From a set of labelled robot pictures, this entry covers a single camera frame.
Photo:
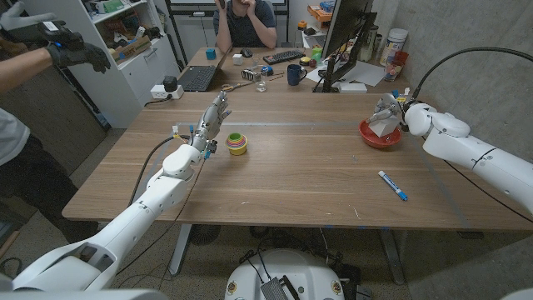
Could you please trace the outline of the standing person's right gloved hand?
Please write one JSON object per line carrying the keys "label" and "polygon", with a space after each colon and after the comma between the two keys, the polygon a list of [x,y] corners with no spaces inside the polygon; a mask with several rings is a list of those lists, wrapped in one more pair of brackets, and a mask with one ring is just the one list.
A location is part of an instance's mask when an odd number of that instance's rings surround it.
{"label": "standing person's right gloved hand", "polygon": [[107,54],[84,42],[79,32],[72,32],[64,25],[64,21],[46,21],[37,25],[38,31],[49,41],[47,50],[53,63],[60,68],[90,63],[95,72],[105,73],[111,67]]}

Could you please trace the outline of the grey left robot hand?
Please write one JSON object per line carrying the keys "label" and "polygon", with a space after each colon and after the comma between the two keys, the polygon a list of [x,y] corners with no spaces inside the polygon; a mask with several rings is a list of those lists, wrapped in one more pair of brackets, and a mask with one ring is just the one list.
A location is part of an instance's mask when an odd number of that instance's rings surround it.
{"label": "grey left robot hand", "polygon": [[208,142],[220,132],[220,126],[224,119],[232,113],[231,110],[227,110],[227,107],[227,93],[220,91],[200,117],[196,131],[188,144],[202,152],[207,147]]}

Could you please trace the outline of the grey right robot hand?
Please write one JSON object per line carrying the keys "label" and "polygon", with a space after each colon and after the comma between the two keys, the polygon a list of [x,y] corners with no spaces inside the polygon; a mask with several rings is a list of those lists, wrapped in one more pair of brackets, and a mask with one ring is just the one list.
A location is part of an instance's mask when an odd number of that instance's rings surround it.
{"label": "grey right robot hand", "polygon": [[378,120],[385,120],[391,116],[400,114],[400,125],[406,125],[404,114],[406,103],[410,98],[405,94],[395,97],[392,93],[384,93],[374,108],[374,114],[371,115],[366,123],[372,123]]}

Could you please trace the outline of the standing person's left gloved hand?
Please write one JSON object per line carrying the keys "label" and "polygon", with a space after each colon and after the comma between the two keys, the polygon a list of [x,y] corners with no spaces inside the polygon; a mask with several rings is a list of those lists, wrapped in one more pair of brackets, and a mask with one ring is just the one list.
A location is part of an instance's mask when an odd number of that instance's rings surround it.
{"label": "standing person's left gloved hand", "polygon": [[23,17],[22,13],[24,11],[25,3],[23,1],[18,1],[13,4],[6,12],[1,15],[1,29],[11,31],[14,29],[36,25],[42,22],[53,21],[57,18],[57,16],[53,12]]}

